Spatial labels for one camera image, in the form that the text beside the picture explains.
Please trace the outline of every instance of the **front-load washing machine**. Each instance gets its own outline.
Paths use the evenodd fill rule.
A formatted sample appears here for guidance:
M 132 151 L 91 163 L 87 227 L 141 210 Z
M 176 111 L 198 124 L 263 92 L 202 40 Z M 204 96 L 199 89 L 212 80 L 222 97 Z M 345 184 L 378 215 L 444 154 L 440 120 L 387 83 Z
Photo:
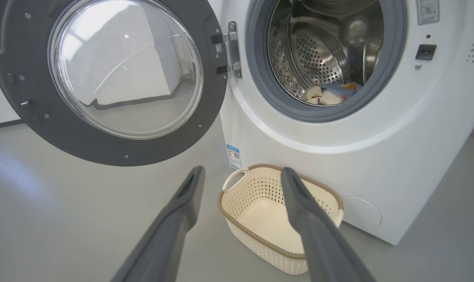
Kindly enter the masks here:
M 183 152 L 220 112 L 230 165 L 324 182 L 397 244 L 474 126 L 474 0 L 0 0 L 0 87 L 114 166 Z

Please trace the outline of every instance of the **washing machine door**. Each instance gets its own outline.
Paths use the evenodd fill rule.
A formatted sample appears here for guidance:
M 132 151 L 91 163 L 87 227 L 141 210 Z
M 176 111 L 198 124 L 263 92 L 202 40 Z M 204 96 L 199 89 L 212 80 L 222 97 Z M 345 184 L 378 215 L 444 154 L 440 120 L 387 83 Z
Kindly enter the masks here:
M 226 88 L 206 0 L 0 0 L 0 86 L 19 116 L 92 162 L 146 165 L 198 141 Z

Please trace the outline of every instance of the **metal hinge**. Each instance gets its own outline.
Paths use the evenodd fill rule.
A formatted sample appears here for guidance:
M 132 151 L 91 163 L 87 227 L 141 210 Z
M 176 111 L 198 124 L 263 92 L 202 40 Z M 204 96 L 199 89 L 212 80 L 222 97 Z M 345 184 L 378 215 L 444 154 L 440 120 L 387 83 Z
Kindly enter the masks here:
M 222 66 L 216 69 L 216 73 L 225 74 L 228 72 L 233 72 L 235 77 L 242 77 L 242 70 L 240 69 L 240 54 L 238 48 L 238 31 L 237 23 L 229 22 L 228 23 L 228 34 L 218 34 L 211 36 L 211 43 L 221 44 L 226 42 L 228 46 L 228 66 Z

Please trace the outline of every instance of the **white washing machine body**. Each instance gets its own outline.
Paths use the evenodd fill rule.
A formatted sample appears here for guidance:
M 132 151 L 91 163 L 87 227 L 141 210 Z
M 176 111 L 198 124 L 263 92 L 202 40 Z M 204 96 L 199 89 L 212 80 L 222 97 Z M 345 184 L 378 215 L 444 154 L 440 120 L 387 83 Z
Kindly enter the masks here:
M 426 25 L 408 0 L 394 75 L 362 109 L 326 123 L 282 114 L 256 87 L 242 35 L 252 0 L 210 3 L 222 27 L 240 30 L 242 78 L 229 75 L 220 114 L 242 167 L 290 166 L 319 180 L 343 197 L 346 222 L 398 244 L 474 126 L 474 0 L 441 1 L 440 20 Z M 437 45 L 432 60 L 415 59 L 420 44 Z

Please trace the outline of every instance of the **plastic basket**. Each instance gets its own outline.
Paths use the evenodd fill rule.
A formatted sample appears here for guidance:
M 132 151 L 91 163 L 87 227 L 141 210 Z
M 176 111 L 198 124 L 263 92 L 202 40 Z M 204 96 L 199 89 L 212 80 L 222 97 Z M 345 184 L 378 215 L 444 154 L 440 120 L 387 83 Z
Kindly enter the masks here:
M 232 173 L 218 197 L 219 211 L 226 218 L 233 235 L 260 258 L 289 275 L 308 270 L 300 235 L 292 228 L 280 184 L 280 168 L 257 164 Z M 244 176 L 232 187 L 230 181 Z M 343 202 L 331 188 L 300 175 L 320 207 L 339 227 Z

